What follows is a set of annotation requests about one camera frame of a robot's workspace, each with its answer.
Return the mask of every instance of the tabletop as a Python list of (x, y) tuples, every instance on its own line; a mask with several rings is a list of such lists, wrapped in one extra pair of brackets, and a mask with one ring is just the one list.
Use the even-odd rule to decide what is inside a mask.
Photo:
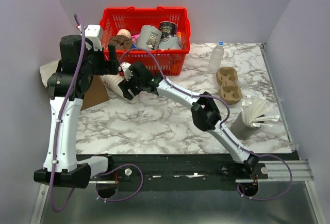
[[(193, 43), (179, 76), (169, 77), (189, 90), (208, 91), (219, 96), (216, 76), (207, 71), (215, 43)], [(274, 90), (258, 44), (228, 43), (222, 67), (234, 67), (243, 98), (263, 96), (272, 113), (279, 115)], [(77, 132), (77, 153), (168, 154), (227, 153), (210, 134), (197, 129), (191, 111), (174, 101), (142, 92), (139, 100), (129, 101), (108, 91), (110, 100), (83, 110)], [(227, 115), (222, 103), (220, 114)], [(230, 105), (228, 127), (240, 113), (242, 101)], [(257, 153), (290, 153), (291, 148), (282, 120), (262, 126), (250, 139), (243, 141)]]

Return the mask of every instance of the marble countertop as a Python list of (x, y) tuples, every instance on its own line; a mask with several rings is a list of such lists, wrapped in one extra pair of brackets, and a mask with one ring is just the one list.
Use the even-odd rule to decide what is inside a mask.
[[(190, 53), (180, 76), (170, 77), (178, 85), (195, 92), (208, 91), (219, 96), (216, 76), (207, 71), (214, 43), (191, 44)], [(225, 44), (221, 66), (234, 67), (237, 84), (243, 98), (262, 95), (279, 115), (272, 84), (257, 44)], [(167, 154), (167, 153), (226, 153), (223, 146), (207, 132), (192, 123), (191, 111), (174, 101), (142, 92), (131, 104), (108, 91), (110, 100), (83, 110), (77, 132), (77, 153)], [(242, 101), (230, 106), (230, 127), (240, 113)], [(217, 102), (220, 114), (225, 107)], [(262, 126), (250, 139), (243, 141), (258, 153), (290, 153), (290, 144), (280, 119), (272, 127)]]

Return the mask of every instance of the red plastic basket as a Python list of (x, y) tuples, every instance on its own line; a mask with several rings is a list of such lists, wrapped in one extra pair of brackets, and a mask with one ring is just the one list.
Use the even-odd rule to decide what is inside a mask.
[[(100, 26), (103, 28), (102, 47), (106, 60), (109, 60), (108, 42), (120, 29), (127, 29), (132, 36), (140, 34), (143, 25), (153, 25), (158, 28), (162, 21), (171, 21), (177, 24), (181, 32), (182, 50), (155, 50), (150, 51), (158, 60), (165, 75), (179, 75), (186, 54), (190, 50), (190, 23), (185, 8), (157, 7), (156, 9), (107, 8), (104, 10)], [(116, 50), (120, 59), (124, 50)], [(123, 61), (133, 63), (141, 61), (152, 73), (159, 72), (154, 60), (144, 51), (132, 51)]]

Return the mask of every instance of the plastic bottle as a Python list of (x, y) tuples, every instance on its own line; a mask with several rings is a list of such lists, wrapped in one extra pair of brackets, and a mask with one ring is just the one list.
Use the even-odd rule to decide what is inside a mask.
[(225, 50), (223, 48), (223, 42), (218, 42), (217, 46), (214, 47), (211, 53), (210, 62), (208, 64), (208, 71), (210, 73), (216, 73), (220, 67), (221, 60)]

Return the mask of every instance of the purple cable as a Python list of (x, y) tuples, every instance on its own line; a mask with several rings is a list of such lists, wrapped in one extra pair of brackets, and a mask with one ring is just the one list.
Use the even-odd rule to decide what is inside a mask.
[[(81, 19), (81, 17), (77, 14), (74, 14), (74, 19), (76, 20), (77, 24), (78, 25), (81, 25), (81, 27), (84, 27), (84, 22), (83, 20)], [(79, 59), (78, 59), (78, 64), (77, 64), (77, 67), (76, 67), (76, 71), (74, 72), (74, 75), (73, 75), (73, 78), (72, 78), (72, 81), (71, 81), (71, 84), (69, 86), (69, 89), (65, 95), (65, 98), (63, 100), (63, 103), (62, 103), (62, 106), (60, 108), (60, 111), (58, 112), (58, 117), (57, 119), (58, 120), (61, 120), (62, 119), (62, 115), (63, 115), (63, 111), (64, 111), (64, 108), (65, 108), (65, 105), (69, 99), (69, 96), (71, 94), (71, 91), (74, 87), (74, 85), (76, 84), (76, 81), (77, 81), (77, 77), (78, 77), (78, 73), (79, 73), (79, 69), (80, 69), (80, 66), (81, 66), (81, 63), (83, 61), (83, 57), (84, 57), (84, 51), (85, 51), (85, 30), (84, 29), (81, 29), (81, 47), (80, 47), (80, 55), (79, 55)], [(56, 154), (57, 154), (57, 142), (58, 142), (58, 133), (59, 133), (59, 129), (60, 129), (60, 122), (57, 122), (56, 125), (55, 125), (55, 133), (54, 133), (54, 145), (53, 145), (53, 160), (56, 161)], [(69, 199), (71, 198), (72, 196), (72, 193), (74, 191), (74, 188), (71, 189), (64, 205), (61, 207), (61, 208), (57, 208), (54, 204), (54, 197), (53, 197), (53, 184), (54, 184), (54, 177), (55, 177), (55, 167), (56, 167), (56, 164), (53, 164), (52, 165), (52, 172), (51, 172), (51, 179), (50, 179), (50, 182), (49, 182), (49, 201), (51, 203), (51, 206), (52, 206), (52, 209), (54, 212), (61, 212), (62, 210), (65, 209), (65, 207), (67, 206), (68, 202), (69, 202)]]
[(138, 47), (137, 47), (137, 48), (130, 49), (130, 50), (127, 50), (127, 51), (126, 51), (126, 52), (120, 57), (119, 63), (121, 63), (122, 60), (124, 59), (124, 57), (125, 57), (129, 52), (131, 52), (131, 51), (133, 51), (133, 50), (142, 50), (142, 51), (147, 52), (147, 53), (153, 58), (153, 60), (155, 61), (156, 65), (157, 65), (157, 67), (158, 67), (158, 69), (159, 69), (159, 71), (160, 71), (161, 76), (163, 77), (163, 79), (165, 80), (165, 82), (166, 82), (171, 88), (173, 88), (173, 89), (175, 89), (175, 90), (177, 90), (177, 91), (179, 91), (179, 92), (181, 92), (181, 93), (183, 93), (183, 94), (185, 94), (185, 95), (187, 95), (187, 96), (193, 97), (193, 98), (200, 98), (200, 97), (203, 97), (203, 98), (211, 98), (211, 99), (219, 100), (221, 103), (223, 103), (224, 106), (225, 106), (226, 109), (227, 109), (227, 116), (226, 116), (225, 119), (223, 119), (223, 120), (220, 122), (220, 128), (222, 128), (222, 131), (225, 133), (225, 135), (231, 140), (231, 142), (232, 142), (236, 147), (240, 147), (243, 151), (248, 152), (249, 154), (254, 155), (254, 156), (258, 157), (258, 158), (263, 158), (263, 157), (272, 157), (272, 158), (275, 158), (275, 159), (281, 161), (281, 162), (282, 162), (282, 163), (288, 168), (288, 171), (289, 171), (289, 174), (290, 174), (290, 183), (289, 183), (288, 188), (287, 188), (283, 193), (279, 194), (278, 196), (271, 197), (271, 198), (265, 198), (265, 199), (261, 199), (261, 198), (250, 198), (250, 197), (248, 197), (248, 196), (246, 196), (246, 195), (244, 194), (244, 189), (243, 189), (243, 192), (240, 191), (239, 187), (240, 187), (240, 186), (242, 187), (242, 185), (241, 185), (241, 184), (238, 184), (238, 185), (237, 185), (237, 191), (238, 191), (238, 193), (239, 193), (242, 197), (247, 198), (247, 199), (251, 199), (251, 200), (255, 200), (255, 201), (269, 201), (269, 200), (274, 200), (274, 199), (277, 199), (277, 198), (282, 197), (283, 195), (285, 195), (285, 194), (290, 190), (290, 188), (291, 188), (291, 186), (292, 186), (292, 183), (293, 183), (292, 171), (291, 171), (289, 165), (288, 165), (283, 159), (281, 159), (281, 158), (279, 158), (279, 157), (277, 157), (277, 156), (275, 156), (275, 155), (272, 155), (272, 154), (263, 154), (263, 155), (259, 155), (259, 154), (256, 154), (256, 153), (254, 153), (254, 152), (248, 150), (248, 149), (245, 149), (245, 148), (239, 146), (239, 145), (238, 145), (238, 144), (237, 144), (237, 143), (236, 143), (236, 142), (235, 142), (235, 141), (234, 141), (234, 140), (228, 135), (228, 133), (226, 132), (226, 130), (222, 127), (222, 124), (223, 124), (225, 121), (228, 120), (229, 115), (230, 115), (229, 106), (227, 105), (227, 103), (226, 103), (225, 101), (223, 101), (221, 98), (219, 98), (219, 97), (215, 97), (215, 96), (209, 96), (209, 95), (191, 95), (191, 94), (185, 92), (184, 90), (179, 89), (179, 88), (177, 88), (176, 86), (173, 86), (173, 85), (167, 80), (166, 76), (164, 75), (164, 73), (163, 73), (163, 71), (162, 71), (162, 69), (161, 69), (161, 66), (159, 65), (159, 63), (158, 63), (156, 57), (155, 57), (152, 53), (150, 53), (150, 51), (148, 51), (148, 50), (141, 49), (141, 48), (138, 48)]
[(121, 199), (107, 199), (107, 198), (102, 198), (102, 197), (99, 196), (99, 194), (98, 194), (98, 186), (96, 186), (95, 191), (96, 191), (96, 194), (97, 194), (97, 198), (98, 199), (102, 199), (105, 202), (121, 202), (121, 201), (125, 201), (125, 200), (127, 200), (129, 198), (132, 198), (133, 196), (135, 196), (140, 191), (140, 189), (142, 188), (142, 185), (143, 185), (143, 173), (142, 173), (142, 170), (138, 166), (136, 166), (134, 164), (124, 164), (124, 165), (118, 166), (118, 167), (116, 167), (114, 170), (112, 170), (110, 172), (99, 174), (99, 176), (106, 176), (106, 175), (112, 174), (112, 173), (114, 173), (115, 171), (117, 171), (118, 169), (120, 169), (120, 168), (122, 168), (124, 166), (133, 166), (136, 169), (138, 169), (138, 171), (139, 171), (139, 173), (141, 175), (141, 183), (140, 183), (139, 188), (132, 195), (129, 195), (128, 197), (124, 197), (124, 198), (121, 198)]

